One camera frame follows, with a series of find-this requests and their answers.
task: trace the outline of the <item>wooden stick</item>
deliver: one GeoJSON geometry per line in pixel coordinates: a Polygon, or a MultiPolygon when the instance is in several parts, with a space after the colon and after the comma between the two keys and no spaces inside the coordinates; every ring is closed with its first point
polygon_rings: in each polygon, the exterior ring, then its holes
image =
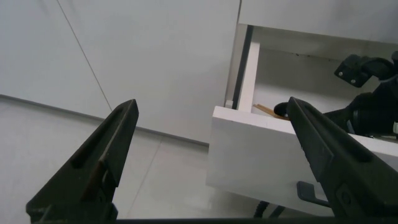
{"type": "Polygon", "coordinates": [[[272,110],[272,109],[270,109],[270,108],[268,108],[266,106],[263,106],[261,104],[253,105],[253,107],[255,107],[255,108],[257,108],[257,109],[259,109],[259,110],[261,110],[261,111],[273,116],[274,118],[284,119],[286,121],[289,120],[288,118],[285,118],[285,117],[282,117],[282,116],[279,116],[279,115],[275,114],[274,110],[272,110]]]}

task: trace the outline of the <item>open drawer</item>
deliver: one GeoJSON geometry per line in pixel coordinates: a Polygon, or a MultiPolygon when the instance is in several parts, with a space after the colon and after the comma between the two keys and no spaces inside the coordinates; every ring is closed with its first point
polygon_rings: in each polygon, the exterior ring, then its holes
{"type": "MultiPolygon", "coordinates": [[[[297,182],[304,181],[326,200],[290,122],[252,105],[273,108],[294,96],[321,112],[344,108],[361,92],[373,91],[378,81],[355,88],[334,76],[340,62],[349,54],[388,58],[392,51],[380,43],[255,27],[238,107],[216,107],[213,113],[206,183],[314,215],[332,215],[330,208],[297,196],[297,182]]],[[[398,144],[353,137],[398,170],[398,144]]]]}

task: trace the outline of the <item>drawer front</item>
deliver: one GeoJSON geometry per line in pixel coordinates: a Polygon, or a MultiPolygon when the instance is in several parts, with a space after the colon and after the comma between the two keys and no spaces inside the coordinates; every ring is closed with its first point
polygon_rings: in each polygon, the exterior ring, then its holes
{"type": "Polygon", "coordinates": [[[398,43],[395,0],[243,0],[240,24],[398,43]]]}
{"type": "MultiPolygon", "coordinates": [[[[352,137],[398,169],[397,144],[352,137]]],[[[296,189],[298,181],[313,184],[317,198],[325,199],[290,122],[215,108],[208,155],[208,185],[314,215],[333,214],[330,208],[300,200],[296,189]]]]}

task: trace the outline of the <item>gray tile floor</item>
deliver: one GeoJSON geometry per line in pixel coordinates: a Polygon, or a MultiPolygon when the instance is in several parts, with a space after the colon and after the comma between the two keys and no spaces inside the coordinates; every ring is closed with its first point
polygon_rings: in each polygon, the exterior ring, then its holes
{"type": "MultiPolygon", "coordinates": [[[[100,123],[0,98],[0,223],[29,223],[25,204],[100,123]]],[[[207,150],[136,130],[113,200],[118,218],[251,217],[258,200],[205,185],[207,150]]]]}

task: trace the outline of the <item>floor grout line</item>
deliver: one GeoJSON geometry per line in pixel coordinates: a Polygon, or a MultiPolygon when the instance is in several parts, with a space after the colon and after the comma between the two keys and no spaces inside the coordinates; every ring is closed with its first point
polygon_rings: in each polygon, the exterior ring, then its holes
{"type": "Polygon", "coordinates": [[[142,179],[142,182],[141,182],[141,184],[140,184],[140,186],[139,186],[139,188],[138,188],[138,191],[137,191],[137,193],[136,193],[136,196],[134,196],[134,199],[132,200],[132,204],[131,204],[131,206],[130,206],[130,208],[129,208],[129,212],[127,213],[127,217],[130,215],[131,210],[132,210],[132,207],[134,206],[134,203],[136,202],[136,199],[137,199],[137,197],[138,197],[139,191],[141,190],[142,186],[144,185],[144,182],[145,182],[145,179],[147,178],[147,175],[148,175],[148,173],[149,173],[150,167],[152,166],[152,163],[153,163],[154,160],[155,160],[156,154],[157,154],[157,152],[158,152],[159,149],[160,149],[160,145],[161,145],[162,142],[163,142],[163,138],[164,138],[164,136],[162,136],[162,138],[160,139],[160,143],[159,143],[159,145],[157,146],[156,152],[155,152],[155,154],[154,154],[152,160],[150,161],[150,164],[149,164],[149,166],[148,166],[147,172],[145,173],[144,178],[142,179]]]}
{"type": "Polygon", "coordinates": [[[99,86],[99,89],[100,89],[101,92],[102,92],[102,95],[104,95],[104,98],[105,98],[106,103],[108,104],[109,108],[110,108],[111,111],[112,111],[112,107],[111,107],[111,105],[109,104],[109,101],[108,101],[108,99],[107,99],[106,96],[105,96],[104,90],[102,89],[101,84],[100,84],[100,82],[98,81],[97,76],[95,75],[95,72],[94,72],[94,70],[93,70],[93,67],[91,67],[90,62],[88,61],[88,58],[87,58],[87,56],[86,56],[85,51],[83,50],[83,47],[81,46],[79,40],[77,39],[77,35],[75,34],[75,31],[73,30],[72,25],[70,24],[67,15],[66,15],[65,12],[63,11],[63,8],[62,8],[62,6],[61,6],[60,1],[57,0],[57,2],[58,2],[58,5],[59,5],[60,8],[61,8],[61,11],[62,11],[62,13],[63,13],[63,16],[64,16],[65,19],[67,20],[67,22],[68,22],[68,24],[69,24],[69,27],[70,27],[70,29],[72,30],[73,35],[75,36],[75,39],[76,39],[76,41],[77,41],[77,44],[78,44],[79,47],[80,47],[81,52],[83,52],[83,55],[84,55],[84,57],[85,57],[85,59],[86,59],[86,61],[87,61],[87,64],[88,64],[88,66],[89,66],[91,72],[92,72],[93,75],[94,75],[95,80],[97,81],[97,84],[98,84],[98,86],[99,86]]]}

